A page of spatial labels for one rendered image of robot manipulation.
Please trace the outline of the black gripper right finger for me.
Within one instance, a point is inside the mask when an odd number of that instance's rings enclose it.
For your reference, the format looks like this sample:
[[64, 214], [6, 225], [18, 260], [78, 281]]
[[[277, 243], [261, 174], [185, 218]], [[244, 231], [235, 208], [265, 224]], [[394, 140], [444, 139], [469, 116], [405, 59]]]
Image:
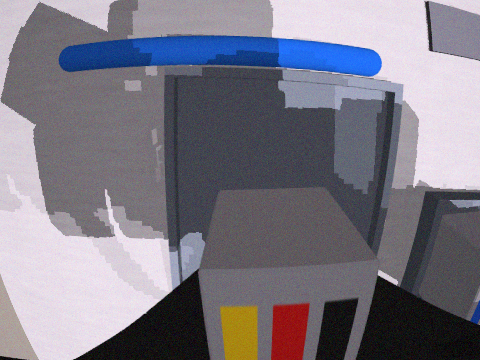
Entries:
[[480, 325], [377, 275], [356, 360], [480, 360]]

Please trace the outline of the grey box with colored stripes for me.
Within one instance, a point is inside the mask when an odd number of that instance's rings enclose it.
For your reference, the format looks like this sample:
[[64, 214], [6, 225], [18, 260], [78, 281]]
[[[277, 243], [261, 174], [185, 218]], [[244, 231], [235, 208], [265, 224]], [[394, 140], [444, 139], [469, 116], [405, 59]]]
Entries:
[[480, 211], [441, 217], [419, 295], [480, 325]]
[[217, 192], [199, 269], [211, 360], [356, 360], [369, 248], [325, 188]]

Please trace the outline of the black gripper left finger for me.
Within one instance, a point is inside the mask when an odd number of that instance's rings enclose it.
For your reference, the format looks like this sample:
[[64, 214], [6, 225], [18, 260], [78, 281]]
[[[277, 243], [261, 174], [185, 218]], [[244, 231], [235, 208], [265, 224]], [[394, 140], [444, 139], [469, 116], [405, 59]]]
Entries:
[[73, 360], [211, 360], [199, 269], [123, 331]]

